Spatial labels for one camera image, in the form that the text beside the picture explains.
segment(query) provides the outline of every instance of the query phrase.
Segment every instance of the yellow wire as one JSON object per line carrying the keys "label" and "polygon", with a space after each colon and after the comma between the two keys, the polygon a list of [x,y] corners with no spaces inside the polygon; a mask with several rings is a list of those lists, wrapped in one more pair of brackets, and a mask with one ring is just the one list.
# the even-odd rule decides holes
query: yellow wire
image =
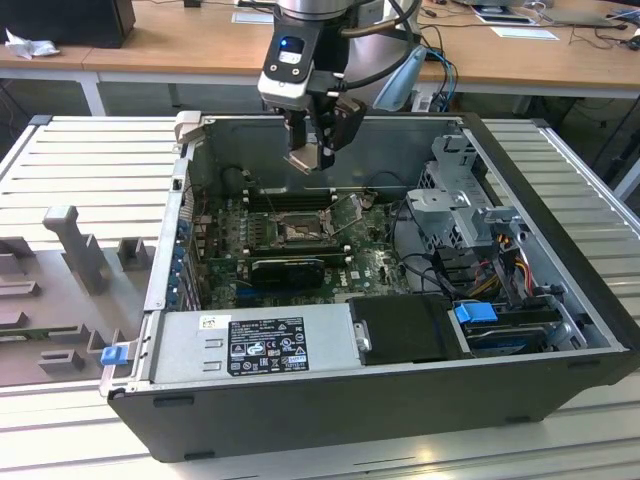
{"label": "yellow wire", "polygon": [[491,277],[489,280],[487,280],[485,283],[483,283],[482,285],[480,285],[478,288],[476,288],[473,292],[471,292],[469,294],[470,297],[474,297],[482,292],[484,292],[485,290],[488,290],[489,288],[491,288],[493,285],[495,285],[495,283],[499,281],[498,276],[494,275],[493,277]]}

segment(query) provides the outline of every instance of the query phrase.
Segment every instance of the slotted aluminum surface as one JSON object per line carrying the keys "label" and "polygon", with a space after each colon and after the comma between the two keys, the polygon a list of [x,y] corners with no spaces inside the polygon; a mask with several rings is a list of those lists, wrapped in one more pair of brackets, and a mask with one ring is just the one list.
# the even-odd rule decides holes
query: slotted aluminum surface
{"label": "slotted aluminum surface", "polygon": [[[627,311],[640,320],[640,228],[635,215],[550,129],[530,121],[485,124]],[[510,205],[498,180],[491,174],[487,180],[500,201]]]}
{"label": "slotted aluminum surface", "polygon": [[[524,131],[538,135],[535,138],[543,136],[530,123],[502,124],[500,133]],[[525,158],[522,162],[527,157],[534,161],[530,152],[512,151],[511,155]],[[535,157],[554,161],[558,153],[546,150]],[[538,184],[536,190],[547,202],[567,200],[566,209],[581,210],[581,202],[585,202],[602,210],[602,199],[593,194],[586,182],[561,188]],[[120,194],[111,197],[117,202]],[[574,238],[585,240],[584,245],[588,241],[595,245],[604,238],[608,242],[636,238],[630,229],[620,228],[617,220],[613,224],[615,227],[610,229],[598,224],[595,229],[570,230]],[[616,288],[640,290],[634,283],[638,277],[617,278],[620,285]],[[469,408],[475,408],[472,398]],[[292,418],[291,424],[283,428],[296,435],[298,428],[304,429],[304,419]],[[12,480],[637,479],[640,375],[636,372],[614,386],[582,392],[537,424],[173,465],[158,463],[149,456],[144,445],[99,396],[96,385],[75,391],[6,394],[0,395],[0,452],[0,478]]]}
{"label": "slotted aluminum surface", "polygon": [[0,236],[24,237],[33,250],[59,249],[42,219],[50,206],[75,205],[78,228],[101,247],[123,237],[155,246],[180,157],[173,124],[173,117],[54,117],[34,129],[0,169]]}

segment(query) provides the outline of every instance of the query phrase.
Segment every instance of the black panel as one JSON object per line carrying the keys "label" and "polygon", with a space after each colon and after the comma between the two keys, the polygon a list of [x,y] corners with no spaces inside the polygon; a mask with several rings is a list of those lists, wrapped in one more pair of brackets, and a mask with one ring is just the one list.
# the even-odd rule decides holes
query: black panel
{"label": "black panel", "polygon": [[175,408],[126,393],[109,405],[156,460],[181,462],[202,452],[248,455],[540,421],[624,357],[594,355],[571,370],[577,359],[183,390],[174,393],[195,401]]}
{"label": "black panel", "polygon": [[461,351],[441,297],[393,295],[349,300],[351,319],[366,325],[365,365],[455,360]]}

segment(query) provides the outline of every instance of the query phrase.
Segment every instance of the white sticker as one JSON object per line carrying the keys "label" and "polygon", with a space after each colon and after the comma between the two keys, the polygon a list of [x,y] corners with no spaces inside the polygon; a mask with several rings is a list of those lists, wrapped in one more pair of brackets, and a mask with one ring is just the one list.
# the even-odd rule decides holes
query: white sticker
{"label": "white sticker", "polygon": [[200,317],[200,330],[225,328],[230,321],[231,315],[202,315]]}

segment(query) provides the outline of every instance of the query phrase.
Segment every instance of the metal bracket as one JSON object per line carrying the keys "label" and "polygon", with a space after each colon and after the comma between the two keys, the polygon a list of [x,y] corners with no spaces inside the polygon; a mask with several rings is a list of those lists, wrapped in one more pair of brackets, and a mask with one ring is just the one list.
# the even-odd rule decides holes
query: metal bracket
{"label": "metal bracket", "polygon": [[176,135],[176,142],[184,145],[203,135],[202,112],[200,111],[184,111],[178,113],[176,121],[173,124],[173,131]]}

